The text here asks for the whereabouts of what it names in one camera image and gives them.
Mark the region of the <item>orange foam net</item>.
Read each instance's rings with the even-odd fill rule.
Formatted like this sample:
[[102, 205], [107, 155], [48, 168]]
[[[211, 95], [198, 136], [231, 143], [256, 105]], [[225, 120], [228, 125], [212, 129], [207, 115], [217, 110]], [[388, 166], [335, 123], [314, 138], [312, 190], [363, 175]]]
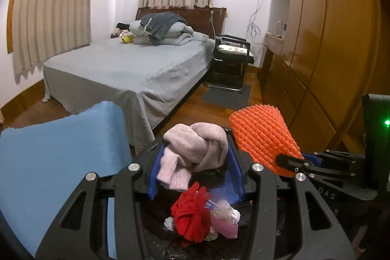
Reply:
[[279, 154], [303, 159], [278, 108], [261, 104], [245, 107], [230, 114], [229, 123], [239, 150], [249, 153], [253, 162], [281, 176], [294, 175], [276, 164]]

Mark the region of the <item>red knit cloth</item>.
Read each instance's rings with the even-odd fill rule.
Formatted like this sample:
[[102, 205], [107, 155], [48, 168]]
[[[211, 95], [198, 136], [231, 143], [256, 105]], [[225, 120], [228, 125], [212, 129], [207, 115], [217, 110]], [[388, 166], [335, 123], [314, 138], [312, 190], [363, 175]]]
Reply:
[[210, 194], [199, 182], [193, 185], [171, 207], [176, 231], [185, 240], [200, 243], [205, 240], [210, 231], [210, 209], [206, 203]]

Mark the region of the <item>pink knotted sock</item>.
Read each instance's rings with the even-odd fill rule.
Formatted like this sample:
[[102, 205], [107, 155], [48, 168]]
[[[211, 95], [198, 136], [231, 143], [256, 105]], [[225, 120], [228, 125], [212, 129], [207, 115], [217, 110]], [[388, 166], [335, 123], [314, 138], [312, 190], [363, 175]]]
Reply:
[[179, 123], [170, 128], [163, 139], [167, 145], [157, 180], [167, 189], [187, 191], [192, 173], [217, 169], [225, 163], [227, 134], [219, 125]]

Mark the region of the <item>black lined trash bin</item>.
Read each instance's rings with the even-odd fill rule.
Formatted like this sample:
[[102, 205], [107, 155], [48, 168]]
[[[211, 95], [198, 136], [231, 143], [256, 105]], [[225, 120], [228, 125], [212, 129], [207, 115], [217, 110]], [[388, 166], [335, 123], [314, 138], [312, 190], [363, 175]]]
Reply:
[[[157, 147], [155, 158], [141, 155], [146, 171], [136, 190], [154, 199], [159, 188], [180, 193], [171, 207], [176, 232], [186, 241], [200, 243], [211, 231], [234, 239], [240, 213], [232, 206], [244, 196], [244, 169], [253, 163], [249, 153], [237, 148], [229, 132], [213, 123], [179, 123], [170, 128]], [[225, 184], [208, 192], [194, 174], [226, 167]]]

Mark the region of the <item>blue fleece table cover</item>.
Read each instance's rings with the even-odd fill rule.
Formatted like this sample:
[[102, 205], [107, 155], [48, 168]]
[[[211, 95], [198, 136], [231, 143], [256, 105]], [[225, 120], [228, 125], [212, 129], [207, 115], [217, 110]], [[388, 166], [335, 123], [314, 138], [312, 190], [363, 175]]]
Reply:
[[6, 129], [1, 133], [1, 212], [35, 255], [86, 174], [113, 175], [131, 161], [124, 113], [113, 102], [56, 121]]

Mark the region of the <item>wooden wardrobe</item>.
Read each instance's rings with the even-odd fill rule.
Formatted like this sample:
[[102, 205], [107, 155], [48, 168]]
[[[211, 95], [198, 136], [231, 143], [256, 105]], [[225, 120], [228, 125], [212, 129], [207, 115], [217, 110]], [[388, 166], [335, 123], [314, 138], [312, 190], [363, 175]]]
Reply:
[[272, 0], [263, 102], [304, 153], [364, 150], [361, 97], [389, 93], [389, 0]]

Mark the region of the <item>grey floor mat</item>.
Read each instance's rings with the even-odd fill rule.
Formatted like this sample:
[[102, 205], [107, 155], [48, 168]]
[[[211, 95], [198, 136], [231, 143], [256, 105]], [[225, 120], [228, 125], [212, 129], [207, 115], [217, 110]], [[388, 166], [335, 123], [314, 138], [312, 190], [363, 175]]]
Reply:
[[209, 88], [208, 91], [201, 97], [201, 100], [213, 105], [237, 111], [249, 105], [250, 92], [251, 87], [249, 85], [244, 85], [240, 91]]

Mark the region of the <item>bed with grey sheet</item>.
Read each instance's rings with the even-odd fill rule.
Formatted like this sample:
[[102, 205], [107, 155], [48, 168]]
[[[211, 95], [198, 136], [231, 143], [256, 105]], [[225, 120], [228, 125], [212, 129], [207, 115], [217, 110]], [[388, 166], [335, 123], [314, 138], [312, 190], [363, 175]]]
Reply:
[[71, 114], [102, 101], [115, 103], [124, 112], [128, 142], [139, 153], [207, 73], [214, 45], [212, 39], [181, 46], [109, 39], [68, 51], [43, 64], [44, 100], [56, 99]]

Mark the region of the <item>yellow plush toy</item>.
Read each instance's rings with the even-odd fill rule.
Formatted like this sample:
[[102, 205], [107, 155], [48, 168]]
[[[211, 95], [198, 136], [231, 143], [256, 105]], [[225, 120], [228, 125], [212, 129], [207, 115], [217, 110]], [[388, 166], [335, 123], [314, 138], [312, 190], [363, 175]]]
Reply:
[[123, 44], [131, 44], [135, 39], [135, 35], [126, 34], [121, 36], [121, 41]]

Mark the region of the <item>wooden headboard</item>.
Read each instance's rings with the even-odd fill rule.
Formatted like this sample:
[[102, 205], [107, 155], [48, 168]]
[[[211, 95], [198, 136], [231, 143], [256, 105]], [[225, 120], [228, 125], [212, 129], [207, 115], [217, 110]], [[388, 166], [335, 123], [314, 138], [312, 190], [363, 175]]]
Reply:
[[171, 7], [167, 9], [139, 8], [136, 20], [149, 13], [173, 12], [185, 19], [189, 26], [196, 32], [208, 35], [210, 38], [224, 34], [224, 23], [227, 9], [224, 7], [186, 9], [184, 7]]

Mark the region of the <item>folded grey blankets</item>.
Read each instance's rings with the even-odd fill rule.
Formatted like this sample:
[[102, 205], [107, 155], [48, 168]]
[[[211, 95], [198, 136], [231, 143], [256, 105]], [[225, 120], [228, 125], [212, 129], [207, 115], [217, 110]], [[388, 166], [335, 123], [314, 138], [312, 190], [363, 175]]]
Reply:
[[207, 42], [209, 36], [196, 32], [173, 12], [149, 13], [129, 25], [134, 44], [183, 46], [191, 41]]

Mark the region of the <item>left beige curtain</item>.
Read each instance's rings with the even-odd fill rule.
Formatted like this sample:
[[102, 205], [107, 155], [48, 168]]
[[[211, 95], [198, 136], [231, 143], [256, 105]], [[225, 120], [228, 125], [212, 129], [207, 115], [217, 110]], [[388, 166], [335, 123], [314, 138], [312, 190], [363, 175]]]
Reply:
[[90, 44], [91, 0], [10, 0], [13, 69], [19, 78]]

